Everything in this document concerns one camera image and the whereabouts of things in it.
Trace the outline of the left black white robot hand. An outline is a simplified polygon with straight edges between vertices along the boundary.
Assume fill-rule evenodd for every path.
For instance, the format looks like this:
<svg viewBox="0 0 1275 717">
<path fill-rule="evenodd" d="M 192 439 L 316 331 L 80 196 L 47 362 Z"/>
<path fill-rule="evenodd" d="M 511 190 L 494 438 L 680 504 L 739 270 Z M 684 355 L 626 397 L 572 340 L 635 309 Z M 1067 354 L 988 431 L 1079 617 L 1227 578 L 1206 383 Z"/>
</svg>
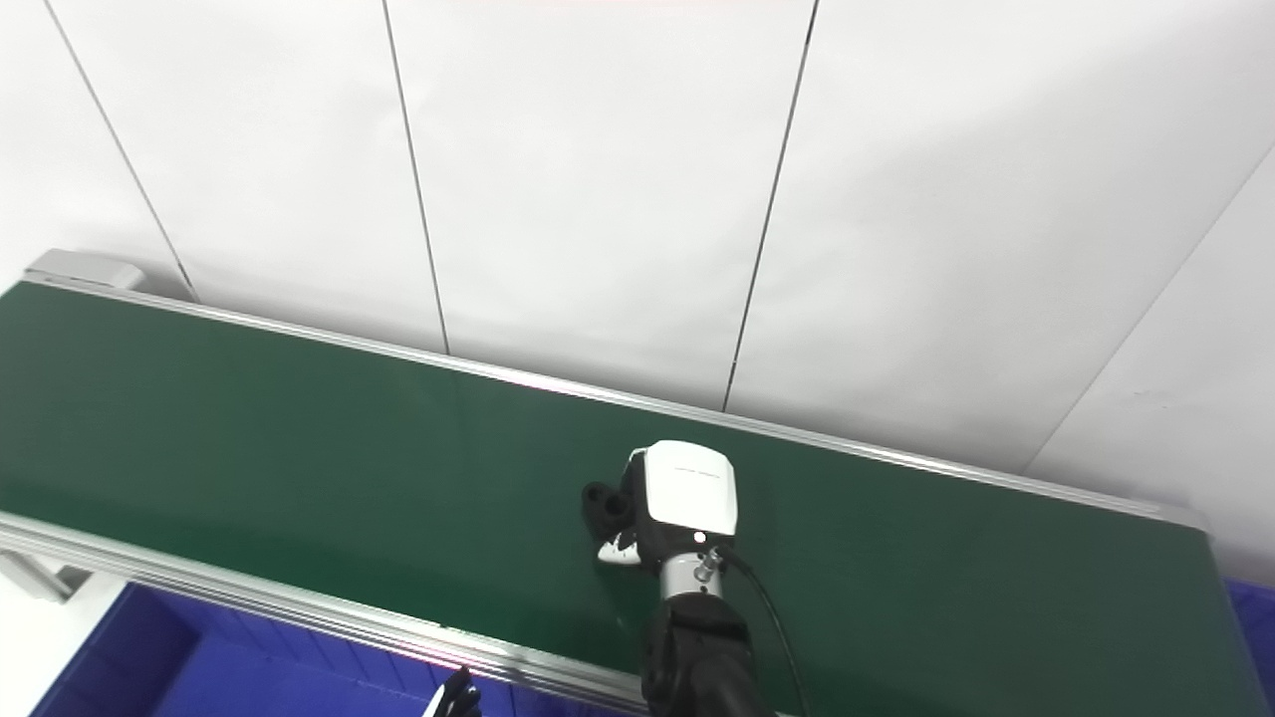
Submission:
<svg viewBox="0 0 1275 717">
<path fill-rule="evenodd" d="M 428 698 L 423 717 L 478 717 L 482 716 L 481 691 L 474 685 L 468 667 L 451 672 Z"/>
</svg>

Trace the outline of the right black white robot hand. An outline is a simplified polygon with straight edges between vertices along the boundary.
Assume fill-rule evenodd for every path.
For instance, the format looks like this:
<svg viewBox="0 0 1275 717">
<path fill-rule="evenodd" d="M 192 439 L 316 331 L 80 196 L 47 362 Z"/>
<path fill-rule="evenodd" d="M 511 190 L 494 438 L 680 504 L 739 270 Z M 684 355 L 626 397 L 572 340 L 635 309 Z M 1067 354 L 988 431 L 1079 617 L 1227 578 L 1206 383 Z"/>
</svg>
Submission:
<svg viewBox="0 0 1275 717">
<path fill-rule="evenodd" d="M 592 482 L 581 512 L 598 563 L 660 572 L 674 558 L 704 558 L 736 542 L 736 472 L 711 448 L 660 440 L 629 455 L 618 485 Z"/>
</svg>

